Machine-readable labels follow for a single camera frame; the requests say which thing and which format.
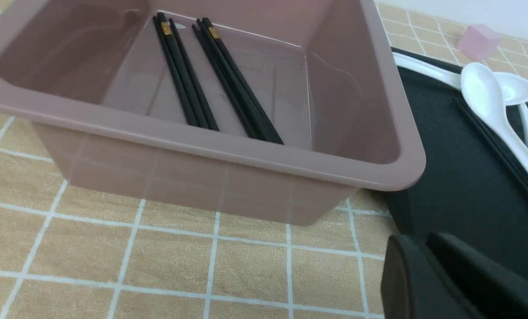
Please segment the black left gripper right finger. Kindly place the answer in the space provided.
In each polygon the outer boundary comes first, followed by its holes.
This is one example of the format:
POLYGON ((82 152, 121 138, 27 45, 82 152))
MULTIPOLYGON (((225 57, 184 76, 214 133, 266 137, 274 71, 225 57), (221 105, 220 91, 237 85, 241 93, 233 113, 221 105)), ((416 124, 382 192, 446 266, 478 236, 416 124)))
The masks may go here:
POLYGON ((464 241, 430 233, 428 248, 464 296, 488 319, 528 319, 528 280, 464 241))

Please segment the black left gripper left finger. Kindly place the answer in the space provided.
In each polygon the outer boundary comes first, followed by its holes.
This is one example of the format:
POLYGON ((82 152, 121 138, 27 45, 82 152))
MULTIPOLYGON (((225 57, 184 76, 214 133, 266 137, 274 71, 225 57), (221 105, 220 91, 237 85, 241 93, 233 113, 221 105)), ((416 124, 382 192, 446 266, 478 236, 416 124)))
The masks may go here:
POLYGON ((424 244, 390 236, 380 284, 386 319, 484 319, 424 244))

